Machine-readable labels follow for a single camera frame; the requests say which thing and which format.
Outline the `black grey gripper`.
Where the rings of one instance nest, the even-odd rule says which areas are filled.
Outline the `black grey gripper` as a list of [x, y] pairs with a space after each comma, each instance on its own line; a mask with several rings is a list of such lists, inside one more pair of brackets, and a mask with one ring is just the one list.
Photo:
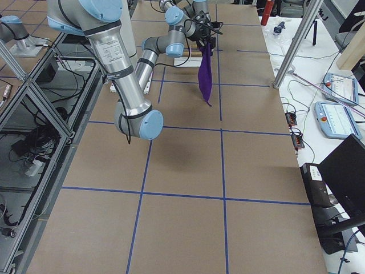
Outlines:
[[200, 28], [199, 30], [197, 30], [196, 44], [198, 46], [206, 46], [207, 44], [213, 46], [214, 38], [212, 38], [212, 31], [207, 28]]

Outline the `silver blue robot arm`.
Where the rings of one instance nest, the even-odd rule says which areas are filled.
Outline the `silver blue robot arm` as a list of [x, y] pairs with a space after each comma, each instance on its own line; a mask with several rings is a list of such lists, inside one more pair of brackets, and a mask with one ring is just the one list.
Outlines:
[[206, 1], [193, 1], [179, 8], [177, 1], [161, 1], [159, 6], [168, 24], [165, 36], [147, 38], [142, 55], [132, 62], [135, 42], [125, 1], [48, 1], [47, 20], [51, 28], [88, 39], [96, 59], [117, 93], [115, 126], [127, 137], [152, 140], [163, 128], [164, 118], [144, 97], [157, 59], [183, 55], [188, 42], [196, 42], [202, 53], [198, 84], [204, 101], [212, 91], [211, 57], [219, 22], [210, 18]]

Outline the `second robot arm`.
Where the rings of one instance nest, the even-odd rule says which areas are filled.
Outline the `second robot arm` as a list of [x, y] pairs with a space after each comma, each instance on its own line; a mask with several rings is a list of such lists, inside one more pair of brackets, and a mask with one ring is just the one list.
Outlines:
[[207, 1], [174, 1], [174, 0], [161, 0], [159, 1], [159, 8], [165, 12], [170, 7], [177, 6], [183, 10], [183, 12], [189, 17], [193, 17], [199, 12], [209, 12]]

